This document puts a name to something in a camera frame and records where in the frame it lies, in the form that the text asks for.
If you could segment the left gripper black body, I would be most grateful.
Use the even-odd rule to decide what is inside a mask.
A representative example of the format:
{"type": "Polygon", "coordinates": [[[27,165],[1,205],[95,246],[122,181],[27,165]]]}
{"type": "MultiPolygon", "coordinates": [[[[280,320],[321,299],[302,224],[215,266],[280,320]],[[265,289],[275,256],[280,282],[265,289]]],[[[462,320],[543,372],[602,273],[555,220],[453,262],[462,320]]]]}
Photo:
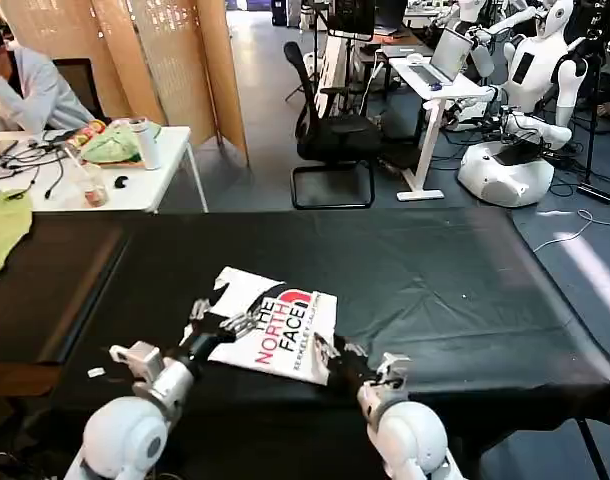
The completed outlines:
{"type": "Polygon", "coordinates": [[[211,353],[226,342],[226,332],[222,329],[205,330],[202,327],[187,325],[178,345],[178,361],[187,368],[201,368],[211,353]]]}

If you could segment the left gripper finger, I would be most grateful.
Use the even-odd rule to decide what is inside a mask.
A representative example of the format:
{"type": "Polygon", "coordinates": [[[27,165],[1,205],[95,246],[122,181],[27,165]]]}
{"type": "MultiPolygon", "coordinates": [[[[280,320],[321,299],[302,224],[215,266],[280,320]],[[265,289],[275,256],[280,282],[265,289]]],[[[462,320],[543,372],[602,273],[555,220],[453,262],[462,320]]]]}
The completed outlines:
{"type": "Polygon", "coordinates": [[[205,314],[210,310],[211,304],[208,299],[197,299],[194,301],[190,315],[189,315],[189,323],[194,325],[197,322],[200,322],[205,314]]]}
{"type": "Polygon", "coordinates": [[[260,313],[258,310],[244,311],[219,323],[219,330],[229,337],[244,337],[256,329],[260,313]]]}

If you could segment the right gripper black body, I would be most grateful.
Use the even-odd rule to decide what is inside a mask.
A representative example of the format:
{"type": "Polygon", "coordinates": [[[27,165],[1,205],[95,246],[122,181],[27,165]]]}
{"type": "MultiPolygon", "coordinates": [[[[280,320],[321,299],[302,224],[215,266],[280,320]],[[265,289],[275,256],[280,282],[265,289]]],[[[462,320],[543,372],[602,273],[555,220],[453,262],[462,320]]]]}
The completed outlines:
{"type": "Polygon", "coordinates": [[[329,360],[329,387],[339,394],[356,396],[365,382],[377,377],[365,356],[343,353],[329,360]]]}

